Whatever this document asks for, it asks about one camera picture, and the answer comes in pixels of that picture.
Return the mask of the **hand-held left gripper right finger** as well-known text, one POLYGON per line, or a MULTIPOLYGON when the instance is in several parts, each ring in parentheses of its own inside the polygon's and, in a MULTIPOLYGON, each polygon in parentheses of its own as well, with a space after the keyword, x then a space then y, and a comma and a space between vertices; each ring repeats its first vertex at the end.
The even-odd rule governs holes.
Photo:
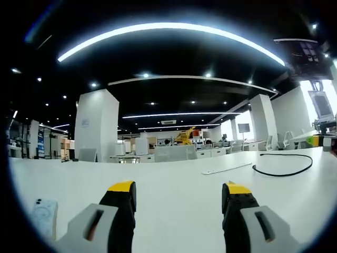
POLYGON ((226 252, 300 251, 290 226, 243 185, 222 185, 222 214, 226 252))

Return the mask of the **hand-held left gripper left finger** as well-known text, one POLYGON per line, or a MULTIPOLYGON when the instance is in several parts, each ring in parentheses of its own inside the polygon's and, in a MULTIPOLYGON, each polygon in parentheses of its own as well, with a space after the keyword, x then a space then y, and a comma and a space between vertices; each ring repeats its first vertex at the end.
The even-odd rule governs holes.
POLYGON ((69 221, 56 251, 131 252, 135 213, 136 182, 116 183, 98 204, 90 204, 69 221))

